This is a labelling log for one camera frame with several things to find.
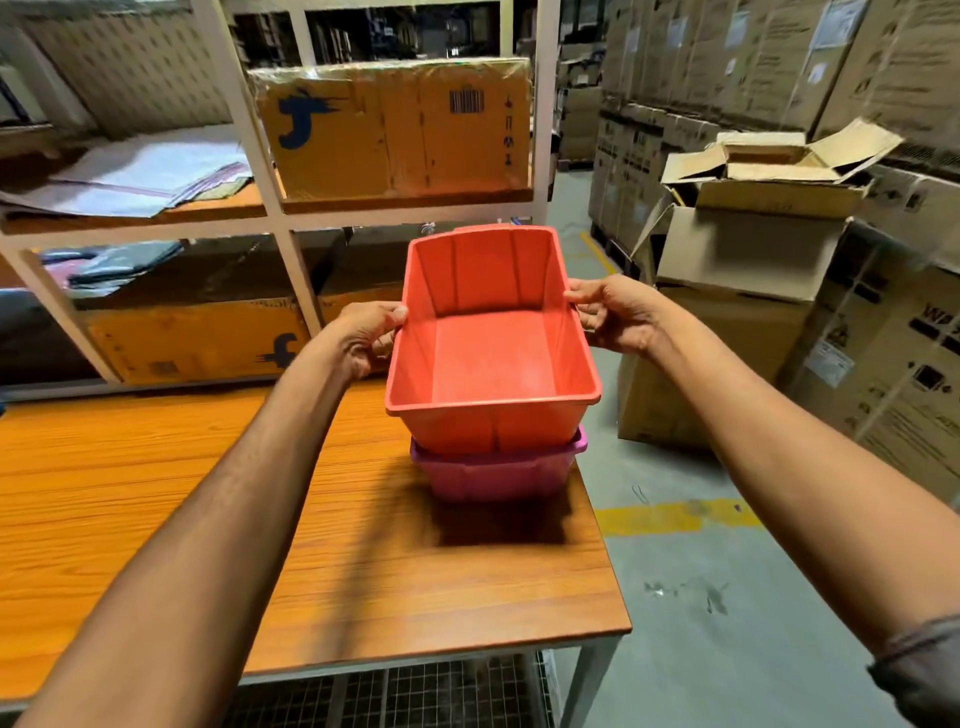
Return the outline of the person's left hand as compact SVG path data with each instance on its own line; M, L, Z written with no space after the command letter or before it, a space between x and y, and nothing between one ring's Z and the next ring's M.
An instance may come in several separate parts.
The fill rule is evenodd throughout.
M372 300L354 302L344 307L333 321L332 329L342 352L344 366L352 381L365 379L372 373L386 370L395 346L400 327L378 327L375 319L375 302L396 300Z

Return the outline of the person's right hand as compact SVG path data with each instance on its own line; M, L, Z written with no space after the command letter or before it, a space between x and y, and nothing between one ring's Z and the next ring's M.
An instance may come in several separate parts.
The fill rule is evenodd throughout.
M669 299L656 288L622 273L601 279L602 303L570 303L579 317L586 343L618 354L644 353L669 311Z

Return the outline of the red plastic bin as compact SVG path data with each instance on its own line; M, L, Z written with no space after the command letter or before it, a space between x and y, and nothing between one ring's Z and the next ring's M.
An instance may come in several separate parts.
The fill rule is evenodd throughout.
M388 415L440 455L562 446L603 385L558 231L477 224L410 242Z

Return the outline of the person's left forearm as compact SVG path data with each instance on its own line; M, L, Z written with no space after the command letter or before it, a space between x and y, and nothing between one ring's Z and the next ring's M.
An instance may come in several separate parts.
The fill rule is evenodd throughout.
M13 728L213 728L352 383L332 326L113 579Z

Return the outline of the large brown cardboard carton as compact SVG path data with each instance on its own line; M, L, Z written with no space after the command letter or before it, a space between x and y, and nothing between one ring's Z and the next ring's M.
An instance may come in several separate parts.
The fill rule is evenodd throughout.
M710 431L699 402L718 398L737 359L741 369L772 384L798 343L813 309L810 300L745 292L668 286L654 293L665 328L654 329L650 350L625 353L617 379L617 436L706 452Z

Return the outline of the white metal shelf rack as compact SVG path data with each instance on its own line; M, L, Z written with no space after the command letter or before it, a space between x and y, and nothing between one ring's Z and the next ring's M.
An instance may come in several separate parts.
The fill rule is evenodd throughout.
M296 202L286 200L234 36L233 4L189 0L241 143L252 178L223 184L147 219L87 217L0 210L0 402L102 396L195 383L257 382L276 375L188 383L124 383L90 335L95 310L131 310L272 298L298 306L309 338L326 322L314 271L333 249L348 246L355 228L388 230L414 224L546 222L551 168L549 141L558 57L559 0L538 0L531 61L530 183L497 194L412 199ZM128 140L92 138L86 149L38 152L0 160L0 183L39 183L78 161L90 148ZM185 250L103 296L71 294L39 260L53 248L178 240Z

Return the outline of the plain brown cardboard box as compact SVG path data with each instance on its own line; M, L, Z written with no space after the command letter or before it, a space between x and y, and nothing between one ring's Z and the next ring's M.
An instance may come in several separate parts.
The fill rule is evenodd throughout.
M663 200L642 227L630 259L651 285L811 303L848 222Z

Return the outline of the pink plastic bin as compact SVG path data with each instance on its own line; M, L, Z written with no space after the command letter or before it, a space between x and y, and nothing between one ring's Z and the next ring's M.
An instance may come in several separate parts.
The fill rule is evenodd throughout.
M567 486L576 456L588 445L587 432L579 426L564 445L512 452L441 455L411 439L410 456L436 499L450 504L496 504L557 495Z

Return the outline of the long cardboard box blue print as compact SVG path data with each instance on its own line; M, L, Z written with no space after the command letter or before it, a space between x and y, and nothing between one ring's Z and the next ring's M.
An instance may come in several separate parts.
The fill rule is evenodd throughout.
M309 341L290 297L95 310L87 321L130 385L279 376Z

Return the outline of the open flapped cardboard box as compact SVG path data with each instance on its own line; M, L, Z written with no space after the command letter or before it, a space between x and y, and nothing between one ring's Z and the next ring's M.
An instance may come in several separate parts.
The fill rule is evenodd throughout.
M793 131L722 131L702 151L671 153L660 182L684 208L844 220L869 192L871 168L904 141L861 118L813 142Z

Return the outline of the grey folded bags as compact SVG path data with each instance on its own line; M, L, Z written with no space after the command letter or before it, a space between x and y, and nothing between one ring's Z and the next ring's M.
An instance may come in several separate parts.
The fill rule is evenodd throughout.
M104 296L185 249L185 243L179 240L152 240L126 245L43 249L37 256L64 290L79 296Z

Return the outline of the stack of white sheets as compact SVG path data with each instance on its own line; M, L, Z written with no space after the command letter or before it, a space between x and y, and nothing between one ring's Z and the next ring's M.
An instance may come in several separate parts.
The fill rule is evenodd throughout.
M147 219L253 177L232 125L104 143L42 181L0 181L0 211Z

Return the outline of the stack of printed cartons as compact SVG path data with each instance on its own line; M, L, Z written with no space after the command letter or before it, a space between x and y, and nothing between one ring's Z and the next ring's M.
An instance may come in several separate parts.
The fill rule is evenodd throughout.
M772 384L960 514L960 0L588 2L606 26L587 209L631 279L649 215L679 205L671 154L858 118L904 138L870 168Z

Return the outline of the grey sleeve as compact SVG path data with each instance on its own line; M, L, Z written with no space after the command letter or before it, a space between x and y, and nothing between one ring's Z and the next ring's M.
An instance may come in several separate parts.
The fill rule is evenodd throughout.
M891 639L868 674L914 728L960 728L960 613Z

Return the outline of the wooden table with metal frame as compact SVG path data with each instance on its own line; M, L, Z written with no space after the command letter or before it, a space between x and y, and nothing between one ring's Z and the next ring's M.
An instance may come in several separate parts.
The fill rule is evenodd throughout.
M631 631L579 472L542 501L445 504L352 386L238 686ZM94 603L254 418L265 386L10 405L0 416L0 712L29 703Z

